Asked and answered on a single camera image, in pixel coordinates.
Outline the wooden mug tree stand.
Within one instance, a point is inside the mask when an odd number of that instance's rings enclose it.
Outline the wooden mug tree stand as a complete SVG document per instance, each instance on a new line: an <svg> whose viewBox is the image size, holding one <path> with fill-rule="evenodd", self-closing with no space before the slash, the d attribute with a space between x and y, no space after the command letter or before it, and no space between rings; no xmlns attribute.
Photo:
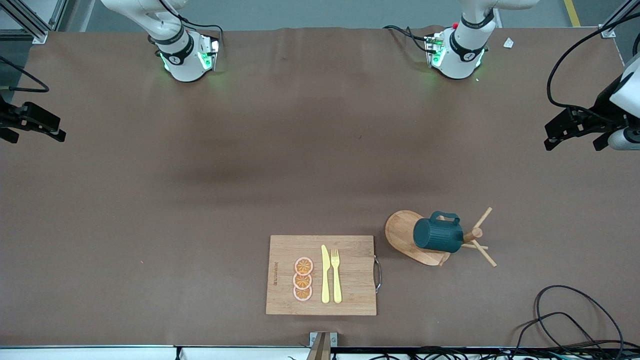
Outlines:
<svg viewBox="0 0 640 360"><path fill-rule="evenodd" d="M475 225L468 230L462 230L463 242L461 248L475 249L480 252L487 262L496 268L498 264L487 253L486 246L479 244L478 239L482 237L482 224L491 214L492 207L488 207ZM442 266L453 253L444 251L432 251L418 248L413 240L413 229L419 219L425 218L413 210L398 210L392 214L385 223L385 237L393 248L403 255L410 257L417 262L429 266Z"/></svg>

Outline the yellow plastic fork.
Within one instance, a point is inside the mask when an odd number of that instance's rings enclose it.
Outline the yellow plastic fork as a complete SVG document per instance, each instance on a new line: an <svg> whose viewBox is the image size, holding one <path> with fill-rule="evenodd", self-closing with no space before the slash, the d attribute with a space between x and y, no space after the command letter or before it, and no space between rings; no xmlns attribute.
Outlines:
<svg viewBox="0 0 640 360"><path fill-rule="evenodd" d="M340 304L343 301L342 287L339 276L340 257L339 250L331 249L330 263L333 269L333 300L334 303Z"/></svg>

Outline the dark teal ribbed cup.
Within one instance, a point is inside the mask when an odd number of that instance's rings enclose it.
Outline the dark teal ribbed cup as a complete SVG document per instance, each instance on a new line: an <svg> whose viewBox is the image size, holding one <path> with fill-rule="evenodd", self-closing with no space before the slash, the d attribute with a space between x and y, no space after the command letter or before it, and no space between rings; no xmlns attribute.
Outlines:
<svg viewBox="0 0 640 360"><path fill-rule="evenodd" d="M455 253L462 248L464 232L460 217L439 210L429 218L418 219L413 227L413 241L420 249Z"/></svg>

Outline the bamboo cutting board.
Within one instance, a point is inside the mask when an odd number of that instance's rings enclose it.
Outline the bamboo cutting board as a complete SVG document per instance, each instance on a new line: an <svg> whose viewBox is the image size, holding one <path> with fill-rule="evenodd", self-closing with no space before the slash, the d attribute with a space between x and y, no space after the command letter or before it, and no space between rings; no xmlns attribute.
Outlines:
<svg viewBox="0 0 640 360"><path fill-rule="evenodd" d="M328 271L329 303L322 303L322 245L330 255L338 249L342 302L334 302L332 265ZM293 296L294 264L298 258L313 261L313 294L307 301ZM375 249L372 235L272 235L269 243L267 315L286 316L375 316L377 287L374 277Z"/></svg>

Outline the aluminium frame profile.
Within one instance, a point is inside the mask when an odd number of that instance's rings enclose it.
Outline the aluminium frame profile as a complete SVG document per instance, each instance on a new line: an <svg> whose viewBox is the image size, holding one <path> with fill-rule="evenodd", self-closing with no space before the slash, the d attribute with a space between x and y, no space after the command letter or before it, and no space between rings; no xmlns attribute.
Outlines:
<svg viewBox="0 0 640 360"><path fill-rule="evenodd" d="M630 18L636 8L640 6L640 0L622 0L622 3L615 9L608 18L599 23L598 29L602 30L601 37L603 39L615 38L615 28L617 24L621 24L623 20Z"/></svg>
<svg viewBox="0 0 640 360"><path fill-rule="evenodd" d="M0 40L45 44L60 27L69 0L0 0Z"/></svg>

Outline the table cover sheet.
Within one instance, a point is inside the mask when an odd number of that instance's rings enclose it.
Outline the table cover sheet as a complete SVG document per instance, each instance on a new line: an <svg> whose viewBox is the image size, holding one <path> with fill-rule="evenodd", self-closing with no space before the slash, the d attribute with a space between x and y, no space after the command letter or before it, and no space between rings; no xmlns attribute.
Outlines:
<svg viewBox="0 0 640 360"><path fill-rule="evenodd" d="M65 142L0 142L0 346L512 346L567 285L640 345L640 152L551 152L546 82L588 28L503 28L471 79L382 29L228 31L224 71L180 83L142 33L53 33L18 94ZM507 38L513 48L504 48ZM392 214L457 214L442 266ZM266 314L271 235L370 235L375 316Z"/></svg>

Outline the yellow plastic knife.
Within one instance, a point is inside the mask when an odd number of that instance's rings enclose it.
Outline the yellow plastic knife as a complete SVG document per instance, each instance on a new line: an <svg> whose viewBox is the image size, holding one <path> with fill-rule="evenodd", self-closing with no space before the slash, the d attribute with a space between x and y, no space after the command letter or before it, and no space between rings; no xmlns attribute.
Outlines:
<svg viewBox="0 0 640 360"><path fill-rule="evenodd" d="M322 255L322 290L321 290L321 301L323 304L327 304L330 302L330 287L329 287L329 269L331 267L330 263L330 255L327 247L322 244L321 246L321 255Z"/></svg>

